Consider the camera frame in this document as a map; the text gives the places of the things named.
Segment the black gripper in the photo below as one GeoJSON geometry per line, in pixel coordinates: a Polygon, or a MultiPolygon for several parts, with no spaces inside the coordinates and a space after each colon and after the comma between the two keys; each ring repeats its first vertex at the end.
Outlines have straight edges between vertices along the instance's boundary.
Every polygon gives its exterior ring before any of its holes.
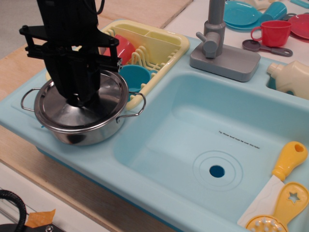
{"type": "Polygon", "coordinates": [[[119,72],[123,65],[118,57],[119,40],[94,29],[88,32],[81,41],[51,41],[47,38],[44,26],[24,25],[19,33],[25,36],[28,57],[43,59],[43,45],[35,44],[33,39],[45,41],[52,49],[53,55],[67,57],[46,57],[45,65],[59,94],[66,99],[78,96],[79,106],[84,106],[96,94],[100,87],[100,70],[119,72]],[[77,87],[75,84],[74,61],[77,61],[77,87]]]}

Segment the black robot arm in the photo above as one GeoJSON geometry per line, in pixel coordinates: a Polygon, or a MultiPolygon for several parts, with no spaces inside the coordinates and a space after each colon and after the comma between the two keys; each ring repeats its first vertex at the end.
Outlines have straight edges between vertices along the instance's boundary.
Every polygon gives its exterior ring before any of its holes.
{"type": "Polygon", "coordinates": [[[118,39],[98,29],[93,0],[39,0],[43,25],[24,25],[28,57],[44,60],[59,94],[76,106],[93,99],[100,88],[100,72],[118,72],[118,39]]]}

